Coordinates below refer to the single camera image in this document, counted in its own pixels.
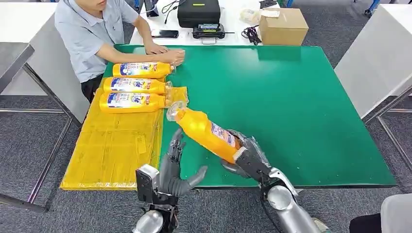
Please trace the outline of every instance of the table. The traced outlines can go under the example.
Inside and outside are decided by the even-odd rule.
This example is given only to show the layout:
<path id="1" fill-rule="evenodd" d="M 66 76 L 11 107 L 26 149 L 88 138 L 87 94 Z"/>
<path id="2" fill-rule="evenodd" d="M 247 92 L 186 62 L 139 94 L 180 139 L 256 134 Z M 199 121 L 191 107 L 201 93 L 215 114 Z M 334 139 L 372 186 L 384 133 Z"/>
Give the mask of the table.
<path id="1" fill-rule="evenodd" d="M 27 64 L 66 106 L 74 117 L 73 123 L 81 126 L 90 103 L 82 94 L 69 53 L 54 25 L 56 7 L 57 3 L 51 2 L 0 1 L 0 42 L 33 47 L 36 52 Z M 25 72 L 17 73 L 1 94 L 47 95 Z"/>
<path id="2" fill-rule="evenodd" d="M 335 68 L 344 89 L 366 124 L 377 118 L 402 159 L 408 158 L 381 116 L 412 94 L 412 5 L 381 4 Z M 366 117 L 389 96 L 397 96 L 371 117 Z"/>
<path id="3" fill-rule="evenodd" d="M 1 113 L 49 113 L 49 114 L 66 114 L 68 119 L 62 132 L 57 138 L 56 143 L 47 159 L 46 164 L 42 172 L 37 179 L 33 190 L 28 197 L 27 201 L 18 200 L 16 198 L 0 194 L 0 202 L 10 204 L 16 207 L 33 210 L 36 212 L 44 212 L 46 208 L 34 204 L 34 200 L 49 172 L 50 166 L 60 148 L 60 145 L 69 129 L 72 121 L 76 121 L 76 118 L 70 112 L 70 110 L 61 102 L 61 100 L 53 93 L 53 91 L 44 83 L 40 76 L 33 70 L 33 68 L 27 63 L 29 58 L 34 54 L 33 47 L 28 43 L 13 43 L 13 42 L 0 42 L 0 93 L 7 87 L 12 81 L 14 76 L 23 69 L 40 88 L 47 93 L 61 108 L 59 109 L 4 109 L 0 108 Z"/>
<path id="4" fill-rule="evenodd" d="M 161 13 L 163 6 L 173 2 L 173 0 L 159 0 L 156 4 L 159 10 L 158 17 L 147 17 L 146 14 L 141 16 L 147 20 L 152 30 L 178 30 L 179 37 L 177 39 L 154 39 L 155 43 L 160 45 L 203 45 L 200 39 L 194 39 L 192 36 L 193 29 L 181 28 L 177 20 L 177 10 L 171 11 L 165 25 L 166 16 Z M 220 23 L 223 24 L 226 32 L 235 32 L 234 34 L 226 34 L 224 39 L 217 39 L 216 45 L 251 45 L 248 39 L 240 34 L 245 28 L 252 25 L 240 21 L 240 12 L 242 9 L 259 9 L 258 0 L 238 0 L 236 4 L 230 0 L 219 0 L 219 5 L 222 9 Z M 279 4 L 271 6 L 271 8 L 280 8 Z M 145 5 L 142 6 L 141 12 L 145 12 Z M 260 37 L 260 31 L 257 28 L 257 33 Z M 143 40 L 137 29 L 134 30 L 130 44 L 142 45 Z"/>
<path id="5" fill-rule="evenodd" d="M 390 187 L 395 181 L 320 47 L 171 46 L 186 60 L 168 76 L 187 86 L 189 107 L 253 135 L 297 188 Z M 127 53 L 141 46 L 116 45 Z M 109 64 L 105 76 L 112 75 Z M 161 154 L 178 125 L 163 120 Z M 256 186 L 186 137 L 182 177 L 209 167 L 198 188 Z"/>

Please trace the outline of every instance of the man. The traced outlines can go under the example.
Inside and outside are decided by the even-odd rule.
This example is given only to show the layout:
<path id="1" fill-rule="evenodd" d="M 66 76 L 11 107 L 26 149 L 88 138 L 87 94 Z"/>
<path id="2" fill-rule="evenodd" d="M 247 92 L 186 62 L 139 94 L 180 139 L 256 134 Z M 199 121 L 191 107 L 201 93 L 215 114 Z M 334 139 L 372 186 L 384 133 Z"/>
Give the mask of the man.
<path id="1" fill-rule="evenodd" d="M 102 80 L 107 61 L 160 61 L 178 66 L 185 57 L 183 50 L 169 50 L 155 44 L 148 23 L 124 0 L 60 0 L 54 17 L 82 92 L 90 102 Z M 114 49 L 114 44 L 124 44 L 123 21 L 137 28 L 147 55 Z"/>

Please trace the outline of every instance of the electronic device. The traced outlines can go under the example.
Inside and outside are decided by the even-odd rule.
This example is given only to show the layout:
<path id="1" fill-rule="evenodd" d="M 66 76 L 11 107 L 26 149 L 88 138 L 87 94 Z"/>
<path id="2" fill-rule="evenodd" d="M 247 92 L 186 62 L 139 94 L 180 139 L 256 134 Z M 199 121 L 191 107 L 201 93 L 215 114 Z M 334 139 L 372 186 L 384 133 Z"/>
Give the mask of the electronic device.
<path id="1" fill-rule="evenodd" d="M 270 7 L 270 6 L 277 5 L 277 1 L 276 1 L 276 0 L 263 0 L 263 1 L 260 1 L 259 3 L 260 3 L 260 8 L 261 8 L 261 9 L 266 8 L 266 7 Z"/>
<path id="2" fill-rule="evenodd" d="M 193 38 L 219 38 L 223 39 L 224 27 L 222 24 L 199 24 L 197 27 L 193 28 Z"/>
<path id="3" fill-rule="evenodd" d="M 177 38 L 179 36 L 179 31 L 177 30 L 153 30 L 153 38 Z"/>
<path id="4" fill-rule="evenodd" d="M 177 19 L 182 28 L 194 28 L 199 24 L 218 24 L 219 0 L 180 0 Z"/>
<path id="5" fill-rule="evenodd" d="M 146 7 L 146 12 L 140 12 L 141 14 L 146 13 L 147 17 L 157 17 L 159 16 L 159 11 L 157 10 L 156 3 L 158 0 L 144 0 L 144 6 Z"/>

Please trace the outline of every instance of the bottle cap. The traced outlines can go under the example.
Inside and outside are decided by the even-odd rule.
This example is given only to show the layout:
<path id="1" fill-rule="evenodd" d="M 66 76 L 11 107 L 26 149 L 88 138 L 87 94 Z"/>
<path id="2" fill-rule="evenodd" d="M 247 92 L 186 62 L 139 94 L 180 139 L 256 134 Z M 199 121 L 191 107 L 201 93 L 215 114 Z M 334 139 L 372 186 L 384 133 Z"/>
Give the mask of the bottle cap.
<path id="1" fill-rule="evenodd" d="M 176 121 L 176 116 L 179 110 L 185 109 L 187 107 L 187 103 L 183 101 L 176 101 L 174 102 L 166 113 L 166 118 L 168 121 Z"/>

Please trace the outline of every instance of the black bag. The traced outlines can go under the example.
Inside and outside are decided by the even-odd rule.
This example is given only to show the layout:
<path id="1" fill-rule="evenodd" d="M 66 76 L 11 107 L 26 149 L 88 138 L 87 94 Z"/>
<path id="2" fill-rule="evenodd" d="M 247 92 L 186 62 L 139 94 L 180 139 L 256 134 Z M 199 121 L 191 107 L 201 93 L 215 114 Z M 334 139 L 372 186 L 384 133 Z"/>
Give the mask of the black bag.
<path id="1" fill-rule="evenodd" d="M 219 23 L 219 0 L 186 0 L 177 9 L 177 19 L 182 28 L 194 28 L 203 23 Z"/>

